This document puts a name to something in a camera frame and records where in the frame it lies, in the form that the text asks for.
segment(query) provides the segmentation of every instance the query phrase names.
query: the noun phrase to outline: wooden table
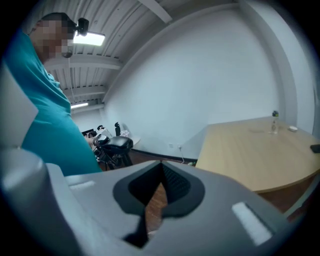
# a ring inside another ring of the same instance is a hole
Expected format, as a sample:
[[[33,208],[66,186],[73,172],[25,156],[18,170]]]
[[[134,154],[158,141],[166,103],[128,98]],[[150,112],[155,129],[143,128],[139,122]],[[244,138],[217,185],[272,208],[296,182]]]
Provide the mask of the wooden table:
[[[210,124],[196,167],[231,177],[257,193],[297,184],[320,169],[320,144],[311,134],[288,130],[279,122],[270,134],[272,117]]]

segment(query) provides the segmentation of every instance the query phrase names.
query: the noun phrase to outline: gray device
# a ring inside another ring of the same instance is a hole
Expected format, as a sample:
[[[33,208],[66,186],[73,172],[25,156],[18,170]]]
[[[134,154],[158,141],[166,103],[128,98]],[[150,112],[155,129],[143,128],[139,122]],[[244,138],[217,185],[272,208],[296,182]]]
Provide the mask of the gray device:
[[[25,229],[57,255],[271,255],[286,218],[235,180],[172,161],[64,177],[18,148],[0,151],[1,190]],[[162,183],[168,205],[148,240],[145,206]]]

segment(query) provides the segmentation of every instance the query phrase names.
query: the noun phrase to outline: small bottle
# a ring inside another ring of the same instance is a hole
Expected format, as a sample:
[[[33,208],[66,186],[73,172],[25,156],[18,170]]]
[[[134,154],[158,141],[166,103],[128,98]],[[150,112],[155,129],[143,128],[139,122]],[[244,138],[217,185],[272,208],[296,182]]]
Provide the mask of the small bottle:
[[[272,112],[272,125],[271,125],[271,133],[272,134],[278,134],[279,131],[279,124],[278,124],[278,119],[279,119],[279,113],[278,111],[273,111]]]

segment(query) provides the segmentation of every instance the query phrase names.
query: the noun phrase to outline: black chair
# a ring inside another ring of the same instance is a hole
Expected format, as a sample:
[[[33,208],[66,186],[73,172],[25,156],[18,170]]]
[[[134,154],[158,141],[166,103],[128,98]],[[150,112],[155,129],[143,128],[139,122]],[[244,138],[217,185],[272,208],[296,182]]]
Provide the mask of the black chair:
[[[133,163],[128,155],[133,148],[134,142],[132,139],[123,136],[109,138],[105,135],[100,135],[94,141],[97,146],[95,155],[101,162],[107,163],[111,170],[120,167],[122,162],[126,167],[132,166]]]

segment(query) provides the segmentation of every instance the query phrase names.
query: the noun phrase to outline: floor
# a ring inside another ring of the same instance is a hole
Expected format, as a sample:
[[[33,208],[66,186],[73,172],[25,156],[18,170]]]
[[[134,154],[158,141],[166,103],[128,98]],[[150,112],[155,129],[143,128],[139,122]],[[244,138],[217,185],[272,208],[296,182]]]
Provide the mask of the floor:
[[[131,151],[129,153],[129,156],[134,165],[151,160],[170,160],[161,157],[151,156],[148,154],[143,154],[136,151]],[[284,213],[299,199],[299,197],[308,188],[312,180],[313,177],[299,184],[290,186],[288,188],[283,188],[273,192],[262,193],[259,195],[265,200],[269,201],[272,205],[274,205],[280,212]],[[306,213],[309,204],[310,200],[307,200],[299,209],[297,209],[293,214],[291,214],[288,217],[288,220],[291,222],[295,220],[297,217]],[[148,232],[155,231],[160,227],[161,210],[166,205],[166,192],[162,184],[160,184],[145,209],[146,228]]]

